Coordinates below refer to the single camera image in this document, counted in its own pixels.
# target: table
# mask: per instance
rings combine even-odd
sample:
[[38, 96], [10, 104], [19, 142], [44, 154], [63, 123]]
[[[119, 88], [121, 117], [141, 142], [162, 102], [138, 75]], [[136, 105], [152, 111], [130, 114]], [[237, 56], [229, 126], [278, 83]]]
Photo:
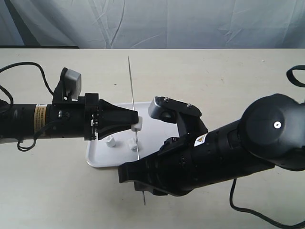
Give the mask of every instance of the table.
[[[209, 130], [239, 119], [262, 96], [282, 93], [298, 102], [305, 97], [305, 90], [285, 77], [287, 69], [304, 64], [305, 50], [0, 49], [0, 67], [38, 62], [51, 88], [68, 67], [82, 73], [82, 95], [99, 93], [108, 102], [124, 103], [131, 101], [128, 55], [136, 102], [168, 96], [194, 104]], [[35, 67], [16, 67], [0, 77], [15, 103], [51, 103]], [[86, 163], [86, 146], [82, 139], [39, 140], [22, 153], [15, 143], [0, 145], [0, 228], [274, 228], [229, 207], [231, 181], [180, 198], [148, 193], [144, 206], [133, 183], [118, 183], [115, 168]], [[305, 216], [304, 179], [304, 172], [264, 171], [239, 179], [234, 200], [283, 223], [297, 223]]]

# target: warning label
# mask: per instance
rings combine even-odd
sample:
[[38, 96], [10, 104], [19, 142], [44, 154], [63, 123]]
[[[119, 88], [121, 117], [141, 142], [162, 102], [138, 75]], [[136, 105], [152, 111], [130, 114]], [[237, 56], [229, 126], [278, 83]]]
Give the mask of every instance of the warning label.
[[34, 112], [34, 133], [46, 125], [46, 104], [37, 104]]
[[205, 138], [206, 138], [207, 134], [201, 135], [198, 138], [196, 138], [196, 141], [194, 142], [194, 146], [199, 146], [199, 145], [205, 143]]

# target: white backdrop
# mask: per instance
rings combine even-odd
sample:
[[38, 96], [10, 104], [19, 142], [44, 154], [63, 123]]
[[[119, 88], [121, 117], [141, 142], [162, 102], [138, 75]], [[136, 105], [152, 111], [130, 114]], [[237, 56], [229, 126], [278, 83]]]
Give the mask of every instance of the white backdrop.
[[305, 0], [11, 2], [41, 45], [305, 48]]

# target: thin metal rod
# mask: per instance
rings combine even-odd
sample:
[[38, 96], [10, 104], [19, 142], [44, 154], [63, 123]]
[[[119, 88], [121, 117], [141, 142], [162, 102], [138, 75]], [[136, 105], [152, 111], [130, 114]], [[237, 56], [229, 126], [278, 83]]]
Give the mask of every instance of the thin metal rod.
[[[128, 68], [129, 68], [130, 87], [131, 87], [131, 90], [132, 90], [132, 109], [135, 110], [134, 109], [133, 87], [132, 87], [132, 72], [131, 72], [131, 69], [130, 69], [130, 58], [129, 58], [129, 56], [128, 56]], [[135, 131], [135, 141], [136, 141], [136, 144], [137, 144], [138, 160], [140, 160], [138, 131]], [[145, 193], [144, 193], [144, 191], [142, 191], [142, 193], [143, 193], [143, 202], [144, 202], [144, 205], [146, 205]]]

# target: white tray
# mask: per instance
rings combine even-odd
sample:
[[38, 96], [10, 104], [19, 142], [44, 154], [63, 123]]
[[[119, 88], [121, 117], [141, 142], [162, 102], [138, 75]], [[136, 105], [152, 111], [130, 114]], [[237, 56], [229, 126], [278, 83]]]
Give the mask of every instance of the white tray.
[[[115, 105], [132, 110], [132, 103]], [[179, 136], [176, 124], [165, 123], [149, 117], [149, 105], [150, 102], [134, 104], [135, 110], [143, 118], [142, 130], [138, 132], [141, 158], [158, 151], [167, 138]], [[135, 137], [135, 132], [126, 130], [112, 136], [116, 142], [115, 147], [107, 147], [103, 140], [88, 142], [86, 160], [90, 166], [114, 167], [138, 159], [137, 151], [130, 150], [127, 144], [128, 139]]]

